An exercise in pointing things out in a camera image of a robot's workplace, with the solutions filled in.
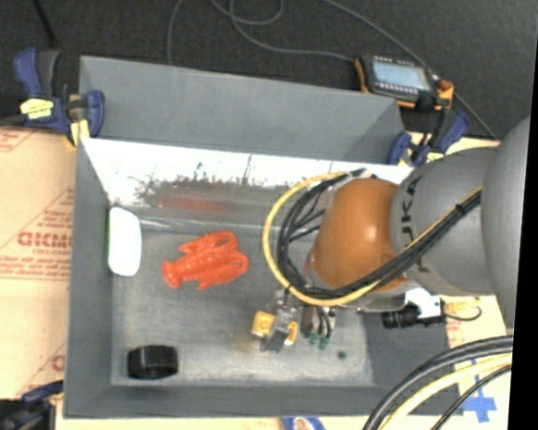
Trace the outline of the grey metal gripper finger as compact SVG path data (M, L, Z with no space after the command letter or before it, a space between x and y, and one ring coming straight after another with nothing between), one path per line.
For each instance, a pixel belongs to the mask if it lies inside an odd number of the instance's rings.
M265 351L275 351L278 353L281 351L286 343L287 333L282 331L273 331L269 332L267 337L262 342L261 350Z
M276 312L274 331L276 334L290 334L291 324L294 322L295 314L287 309L283 308Z

